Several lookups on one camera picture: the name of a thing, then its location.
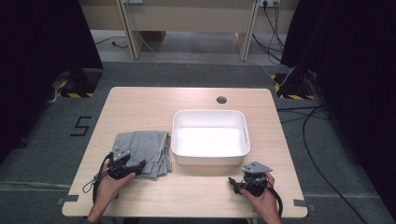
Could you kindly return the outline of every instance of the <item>power outlet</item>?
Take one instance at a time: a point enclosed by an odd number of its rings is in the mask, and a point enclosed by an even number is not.
[[[260,0],[260,7],[264,7],[264,1],[267,2],[267,7],[279,7],[280,5],[280,0]]]

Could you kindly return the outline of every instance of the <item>folded gray fabric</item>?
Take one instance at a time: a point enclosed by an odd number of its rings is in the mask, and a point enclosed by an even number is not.
[[[113,150],[129,150],[131,159],[126,166],[137,165],[146,160],[142,176],[156,178],[172,171],[169,158],[169,134],[164,131],[136,131],[117,134]]]

